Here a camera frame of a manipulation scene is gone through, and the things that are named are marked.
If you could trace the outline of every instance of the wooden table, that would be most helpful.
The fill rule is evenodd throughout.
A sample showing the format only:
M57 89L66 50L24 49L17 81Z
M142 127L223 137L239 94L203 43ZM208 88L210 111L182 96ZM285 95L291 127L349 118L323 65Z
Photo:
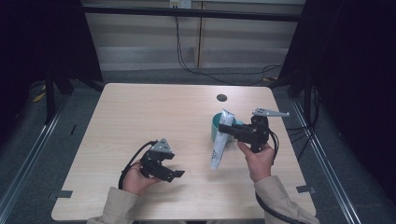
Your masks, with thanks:
M218 94L228 100L218 101ZM176 156L163 165L186 173L172 183L152 186L139 200L135 219L263 218L236 140L226 145L219 169L210 169L213 116L224 108L250 123L258 106L278 111L271 90L264 87L106 85L64 182L63 190L73 190L72 197L58 199L52 217L101 216L108 190L117 187L126 163L145 143L164 137ZM310 195L296 190L305 182L282 118L269 118L269 123L280 141L273 175L280 177L293 201L314 215Z

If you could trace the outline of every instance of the gray carpet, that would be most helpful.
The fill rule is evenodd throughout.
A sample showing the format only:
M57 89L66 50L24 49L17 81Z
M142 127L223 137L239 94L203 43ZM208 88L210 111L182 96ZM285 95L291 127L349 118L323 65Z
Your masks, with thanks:
M277 70L266 73L276 77ZM205 69L207 73L243 72L254 73L262 69ZM104 72L105 83L174 83L198 85L248 85L262 79L262 75L219 75L213 77L196 75L183 69ZM74 81L75 91L67 96L67 103L60 119L42 154L30 173L21 195L15 203L6 223L57 223L50 213L55 201L48 199L51 192L60 189L78 150L79 143L88 126L92 112L100 97L100 92ZM266 86L268 82L259 82L255 86ZM31 98L38 89L32 89ZM276 102L281 111L289 111L291 116L283 118L287 128L301 127L295 116L287 87L274 90ZM294 99L302 101L303 97ZM29 100L17 120L17 128L9 141L2 146L0 156L0 195L3 196L13 176L18 172L38 137L45 121L45 102L31 103ZM300 153L307 140L303 132L290 130L290 141L296 155ZM340 138L332 118L322 105L316 134L326 150L347 195L355 205L361 223L396 223L396 209L382 189L364 167L355 159L347 143ZM317 217L321 223L347 223L332 189L322 172L311 146L308 144L300 159L300 166L308 186L317 193L312 198L317 208Z

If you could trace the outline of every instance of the wall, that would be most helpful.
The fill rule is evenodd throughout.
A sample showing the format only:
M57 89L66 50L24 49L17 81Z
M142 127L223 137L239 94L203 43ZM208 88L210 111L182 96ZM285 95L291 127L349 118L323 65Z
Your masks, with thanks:
M169 7L169 1L82 1L83 4ZM298 0L193 1L192 8L297 14ZM173 17L86 14L103 71L179 68ZM296 22L178 18L181 52L188 67L263 67L282 63Z

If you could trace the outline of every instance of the human hand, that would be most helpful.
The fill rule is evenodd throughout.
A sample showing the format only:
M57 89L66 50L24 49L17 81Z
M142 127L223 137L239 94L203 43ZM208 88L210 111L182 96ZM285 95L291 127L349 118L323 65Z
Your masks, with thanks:
M243 142L238 142L238 147L245 154L250 178L254 183L271 175L271 166L274 161L275 151L268 143L261 146L261 151L254 153Z
M161 182L156 177L146 178L140 171L140 161L135 162L122 183L122 189L141 196L151 185Z

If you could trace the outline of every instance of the sleeve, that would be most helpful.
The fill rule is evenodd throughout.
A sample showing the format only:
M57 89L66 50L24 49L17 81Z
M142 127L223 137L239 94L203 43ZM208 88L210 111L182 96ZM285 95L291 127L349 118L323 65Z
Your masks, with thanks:
M276 175L265 177L254 184L257 194L271 209L303 223L319 223L319 220L290 200L288 193ZM286 223L265 212L265 223Z
M130 192L110 188L103 214L91 217L87 224L128 224L132 223L134 205L139 196Z

